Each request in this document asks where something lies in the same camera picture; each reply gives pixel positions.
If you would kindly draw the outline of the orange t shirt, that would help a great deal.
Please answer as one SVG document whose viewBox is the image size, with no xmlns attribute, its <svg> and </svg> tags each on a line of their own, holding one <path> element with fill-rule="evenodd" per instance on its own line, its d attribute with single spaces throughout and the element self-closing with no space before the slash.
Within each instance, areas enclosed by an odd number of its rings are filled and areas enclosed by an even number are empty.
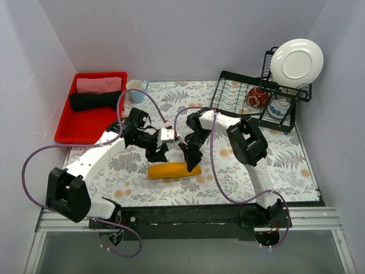
<svg viewBox="0 0 365 274">
<path fill-rule="evenodd" d="M 188 171 L 186 162 L 164 163 L 150 166 L 147 172 L 147 178 L 155 179 L 177 179 L 201 174 L 201 167 L 195 166 Z"/>
</svg>

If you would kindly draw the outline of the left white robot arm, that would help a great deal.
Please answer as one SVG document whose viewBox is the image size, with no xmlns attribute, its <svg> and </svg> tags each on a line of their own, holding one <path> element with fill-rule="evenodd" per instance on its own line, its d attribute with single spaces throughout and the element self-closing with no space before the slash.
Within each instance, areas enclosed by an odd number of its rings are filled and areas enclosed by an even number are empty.
<svg viewBox="0 0 365 274">
<path fill-rule="evenodd" d="M 88 185 L 117 154 L 128 146 L 145 150 L 151 163 L 168 160 L 166 144 L 159 140 L 158 132 L 147 132 L 149 115 L 133 108 L 127 118 L 115 121 L 103 132 L 99 144 L 87 150 L 66 168 L 54 168 L 48 175 L 46 206 L 69 220 L 78 223 L 86 217 L 98 217 L 108 228 L 121 223 L 118 204 L 107 198 L 91 198 Z"/>
</svg>

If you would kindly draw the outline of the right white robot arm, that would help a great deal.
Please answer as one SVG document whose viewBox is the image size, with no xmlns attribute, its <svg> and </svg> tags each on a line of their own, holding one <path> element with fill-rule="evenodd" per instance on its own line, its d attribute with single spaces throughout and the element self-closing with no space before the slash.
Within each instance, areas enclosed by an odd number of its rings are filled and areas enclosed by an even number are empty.
<svg viewBox="0 0 365 274">
<path fill-rule="evenodd" d="M 193 130 L 192 133 L 182 138 L 179 142 L 187 169 L 191 172 L 201 161 L 200 148 L 207 139 L 210 139 L 210 164 L 216 185 L 223 197 L 233 204 L 248 204 L 255 200 L 257 208 L 256 219 L 265 227 L 271 227 L 279 219 L 283 210 L 284 199 L 274 190 L 267 169 L 268 143 L 261 130 L 252 120 L 245 115 L 234 118 L 217 112 L 213 108 L 200 108 L 186 118 L 186 125 Z M 222 189 L 215 170 L 213 156 L 214 133 L 227 136 L 236 159 L 246 168 L 255 195 L 244 201 L 231 199 Z"/>
</svg>

